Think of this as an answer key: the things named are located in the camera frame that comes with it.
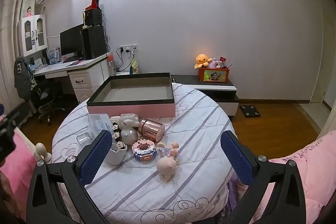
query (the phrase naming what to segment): computer tower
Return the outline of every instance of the computer tower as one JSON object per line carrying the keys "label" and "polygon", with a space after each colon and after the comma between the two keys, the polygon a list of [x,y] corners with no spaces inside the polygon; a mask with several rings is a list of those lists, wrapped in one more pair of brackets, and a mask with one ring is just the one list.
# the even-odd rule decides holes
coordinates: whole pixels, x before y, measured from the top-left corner
{"label": "computer tower", "polygon": [[102,25],[87,27],[81,33],[84,59],[94,59],[106,53],[105,34]]}
{"label": "computer tower", "polygon": [[103,24],[101,9],[90,9],[84,13],[86,26],[96,26]]}

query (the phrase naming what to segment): pink quilt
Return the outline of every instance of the pink quilt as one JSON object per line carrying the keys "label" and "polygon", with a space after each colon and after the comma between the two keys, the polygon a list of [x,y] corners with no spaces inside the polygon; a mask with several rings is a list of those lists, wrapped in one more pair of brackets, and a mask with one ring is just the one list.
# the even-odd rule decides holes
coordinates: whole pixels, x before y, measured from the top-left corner
{"label": "pink quilt", "polygon": [[8,155],[0,171],[8,178],[15,199],[21,208],[21,218],[26,220],[26,207],[30,181],[36,164],[33,152],[14,134],[15,150]]}
{"label": "pink quilt", "polygon": [[[283,158],[270,160],[286,163],[294,160],[297,163],[306,201],[306,223],[312,224],[330,200],[336,189],[336,131],[331,131],[321,139],[305,148]],[[269,184],[265,195],[254,214],[251,223],[260,219],[271,196],[274,183]],[[244,193],[245,185],[238,186],[238,192]]]}

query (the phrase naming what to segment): plush octopus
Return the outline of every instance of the plush octopus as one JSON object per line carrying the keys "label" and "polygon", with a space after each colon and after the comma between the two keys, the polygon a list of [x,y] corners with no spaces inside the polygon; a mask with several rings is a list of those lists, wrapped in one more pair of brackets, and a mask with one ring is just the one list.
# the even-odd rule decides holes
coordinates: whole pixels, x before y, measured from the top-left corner
{"label": "plush octopus", "polygon": [[208,62],[212,61],[212,58],[208,58],[205,54],[200,54],[196,57],[196,64],[194,69],[202,68],[202,66],[207,67],[209,65]]}

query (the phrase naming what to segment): wooden floor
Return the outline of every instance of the wooden floor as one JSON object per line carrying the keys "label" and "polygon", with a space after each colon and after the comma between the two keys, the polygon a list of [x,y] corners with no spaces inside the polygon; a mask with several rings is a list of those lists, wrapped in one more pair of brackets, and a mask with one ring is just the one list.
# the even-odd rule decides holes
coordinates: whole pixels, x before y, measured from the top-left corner
{"label": "wooden floor", "polygon": [[66,101],[60,104],[60,106],[65,107],[66,112],[59,111],[52,114],[50,116],[51,126],[48,126],[47,117],[39,122],[39,115],[34,114],[21,126],[21,131],[33,144],[43,143],[47,151],[51,153],[51,144],[58,127],[77,105],[76,97],[66,97]]}
{"label": "wooden floor", "polygon": [[[76,100],[67,101],[67,111],[46,120],[33,116],[22,125],[22,132],[34,143],[43,143],[51,152],[51,143],[61,122],[77,105]],[[232,121],[239,140],[256,155],[268,159],[287,156],[317,138],[317,133],[293,104],[254,104],[261,114],[258,118],[246,118],[240,109]]]}
{"label": "wooden floor", "polygon": [[293,104],[254,104],[260,117],[238,109],[232,124],[243,145],[268,159],[284,157],[316,140],[318,134]]}

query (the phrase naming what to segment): white cabinet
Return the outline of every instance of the white cabinet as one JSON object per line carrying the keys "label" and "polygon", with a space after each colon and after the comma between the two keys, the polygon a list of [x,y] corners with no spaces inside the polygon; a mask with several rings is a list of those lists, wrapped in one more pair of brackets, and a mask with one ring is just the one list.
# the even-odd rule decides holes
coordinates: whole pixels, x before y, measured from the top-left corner
{"label": "white cabinet", "polygon": [[24,17],[19,21],[20,54],[27,56],[48,47],[45,15]]}
{"label": "white cabinet", "polygon": [[107,60],[82,70],[70,71],[72,87],[79,103],[89,99],[109,77]]}

